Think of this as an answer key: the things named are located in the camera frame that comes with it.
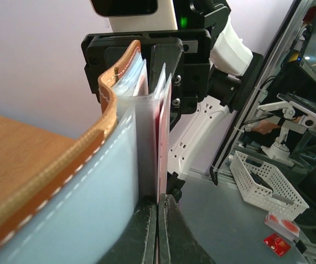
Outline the red VIP credit card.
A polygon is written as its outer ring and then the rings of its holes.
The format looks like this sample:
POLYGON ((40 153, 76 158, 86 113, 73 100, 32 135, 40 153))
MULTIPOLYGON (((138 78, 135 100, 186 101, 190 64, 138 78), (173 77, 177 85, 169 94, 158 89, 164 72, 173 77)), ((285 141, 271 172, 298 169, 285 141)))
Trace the red VIP credit card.
POLYGON ((167 191, 168 145, 170 129, 171 76, 158 100, 157 124, 157 203, 167 191))

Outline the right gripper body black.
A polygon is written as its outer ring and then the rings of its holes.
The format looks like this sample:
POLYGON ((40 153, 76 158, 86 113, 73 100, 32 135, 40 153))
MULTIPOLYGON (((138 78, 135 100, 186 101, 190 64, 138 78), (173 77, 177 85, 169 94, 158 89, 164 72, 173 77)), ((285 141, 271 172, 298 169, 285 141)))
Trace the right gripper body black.
POLYGON ((88 34, 81 43, 85 59, 85 73, 91 92, 98 96, 98 77, 123 55, 133 40, 141 43, 142 58, 146 59, 152 39, 176 37, 182 41, 184 49, 184 74, 182 82, 178 79, 173 86, 171 111, 192 114, 197 104, 208 93, 210 34, 206 29, 138 31, 88 34))

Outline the brown leather card holder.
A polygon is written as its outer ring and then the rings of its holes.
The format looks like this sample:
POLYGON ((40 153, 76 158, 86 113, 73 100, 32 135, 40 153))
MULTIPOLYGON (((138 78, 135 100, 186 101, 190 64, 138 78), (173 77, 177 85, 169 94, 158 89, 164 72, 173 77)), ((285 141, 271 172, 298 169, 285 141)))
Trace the brown leather card holder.
POLYGON ((0 263, 97 263, 119 239, 142 197, 116 100, 76 140, 0 115, 0 263))

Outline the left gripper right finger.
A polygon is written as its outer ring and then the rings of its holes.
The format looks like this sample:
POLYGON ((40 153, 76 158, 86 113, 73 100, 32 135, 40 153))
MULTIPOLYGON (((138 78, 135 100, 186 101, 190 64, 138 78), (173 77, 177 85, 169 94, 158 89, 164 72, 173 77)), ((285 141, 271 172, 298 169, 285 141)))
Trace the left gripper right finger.
POLYGON ((158 206, 158 262, 214 263, 190 231, 174 197, 161 194, 158 206))

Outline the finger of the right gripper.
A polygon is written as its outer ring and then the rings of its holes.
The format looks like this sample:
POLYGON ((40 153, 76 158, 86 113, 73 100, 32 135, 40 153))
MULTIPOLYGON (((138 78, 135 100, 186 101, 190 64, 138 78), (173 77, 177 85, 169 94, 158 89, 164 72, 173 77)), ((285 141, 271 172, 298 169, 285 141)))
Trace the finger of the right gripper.
POLYGON ((153 92, 158 84, 160 72, 165 64, 165 77, 172 77, 172 84, 179 79, 182 82, 184 74, 184 49, 182 41, 176 37, 155 38, 149 44, 151 45, 147 55, 148 67, 148 90, 153 92))

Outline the white perforated plastic basket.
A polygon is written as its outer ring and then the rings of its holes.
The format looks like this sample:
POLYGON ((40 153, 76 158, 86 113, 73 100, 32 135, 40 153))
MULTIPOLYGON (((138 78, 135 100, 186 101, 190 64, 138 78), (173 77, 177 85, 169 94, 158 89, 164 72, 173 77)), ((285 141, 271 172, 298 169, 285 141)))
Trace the white perforated plastic basket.
POLYGON ((309 205, 276 166, 235 151, 230 170, 243 200, 295 220, 309 205))

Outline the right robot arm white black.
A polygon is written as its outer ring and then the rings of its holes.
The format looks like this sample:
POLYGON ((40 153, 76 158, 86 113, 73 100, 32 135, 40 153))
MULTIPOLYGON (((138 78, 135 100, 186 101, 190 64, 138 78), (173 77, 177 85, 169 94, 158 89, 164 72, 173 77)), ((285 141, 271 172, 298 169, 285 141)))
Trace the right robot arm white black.
POLYGON ((188 160, 223 116, 242 108, 263 60, 232 27, 226 1, 92 1, 112 32, 81 44, 103 110, 135 114, 135 189, 180 189, 188 160))

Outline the red card on floor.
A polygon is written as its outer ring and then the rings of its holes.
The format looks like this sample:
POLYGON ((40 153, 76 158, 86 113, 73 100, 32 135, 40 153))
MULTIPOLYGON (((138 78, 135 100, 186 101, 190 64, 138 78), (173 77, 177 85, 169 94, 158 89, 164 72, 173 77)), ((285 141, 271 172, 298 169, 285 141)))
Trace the red card on floor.
POLYGON ((276 233, 266 237, 263 242, 278 257, 284 256, 291 249, 291 246, 276 233))

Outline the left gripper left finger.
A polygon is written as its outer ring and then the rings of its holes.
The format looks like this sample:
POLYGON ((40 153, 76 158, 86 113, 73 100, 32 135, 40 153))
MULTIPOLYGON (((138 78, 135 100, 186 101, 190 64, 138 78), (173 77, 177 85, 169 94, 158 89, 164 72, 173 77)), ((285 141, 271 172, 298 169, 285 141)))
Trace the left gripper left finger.
POLYGON ((119 239, 98 263, 156 263, 157 219, 155 199, 144 197, 119 239))

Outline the red white card stack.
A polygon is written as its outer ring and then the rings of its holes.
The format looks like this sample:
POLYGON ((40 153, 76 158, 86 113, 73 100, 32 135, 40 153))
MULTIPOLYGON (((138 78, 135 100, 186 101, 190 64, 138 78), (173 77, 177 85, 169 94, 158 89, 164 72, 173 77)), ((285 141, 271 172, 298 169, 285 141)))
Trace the red white card stack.
POLYGON ((299 239, 300 228, 287 218, 269 212, 264 219, 264 223, 287 240, 299 239))

